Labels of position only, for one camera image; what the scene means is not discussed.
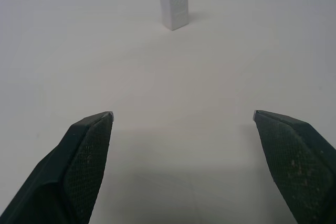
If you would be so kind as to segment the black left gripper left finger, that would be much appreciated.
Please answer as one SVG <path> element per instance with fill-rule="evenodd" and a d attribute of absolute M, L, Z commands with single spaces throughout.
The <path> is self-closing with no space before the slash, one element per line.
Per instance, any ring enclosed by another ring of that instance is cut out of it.
<path fill-rule="evenodd" d="M 70 126 L 33 169 L 1 214 L 1 223 L 89 223 L 106 167 L 114 116 Z"/>

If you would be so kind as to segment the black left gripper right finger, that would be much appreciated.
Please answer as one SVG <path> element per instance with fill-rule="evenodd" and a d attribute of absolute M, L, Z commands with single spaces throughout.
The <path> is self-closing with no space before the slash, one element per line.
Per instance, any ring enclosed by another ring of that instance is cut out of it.
<path fill-rule="evenodd" d="M 309 123 L 257 110 L 271 176 L 297 223 L 335 223 L 335 148 Z"/>

